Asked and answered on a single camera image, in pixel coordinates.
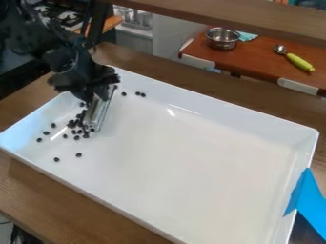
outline metal rod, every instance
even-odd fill
[[[100,42],[103,27],[111,4],[96,2],[92,10],[92,21],[88,38],[96,45]]]
[[[90,0],[89,4],[87,6],[86,12],[85,12],[85,16],[84,16],[84,20],[83,20],[83,26],[82,26],[82,29],[80,31],[80,33],[82,35],[84,35],[84,36],[85,36],[87,26],[90,23],[90,19],[91,19],[92,11],[93,11],[94,7],[95,7],[95,0]]]

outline stainless steel bowl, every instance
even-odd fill
[[[227,51],[235,49],[240,34],[233,30],[211,28],[206,31],[207,45],[215,50]]]

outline white wall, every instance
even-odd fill
[[[153,14],[153,55],[177,61],[182,44],[205,27],[202,24]]]

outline wooden shelf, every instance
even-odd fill
[[[120,15],[115,15],[115,16],[108,18],[104,23],[102,33],[105,33],[107,31],[113,29],[117,25],[121,24],[122,21],[123,21],[123,19],[122,19],[122,16],[120,16]],[[86,36],[89,34],[90,26],[91,25],[89,24],[86,28]]]
[[[326,47],[326,11],[266,0],[102,0],[207,25]]]

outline blue tape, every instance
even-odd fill
[[[295,209],[326,240],[326,199],[316,184],[310,169],[306,169],[297,181],[284,215]]]

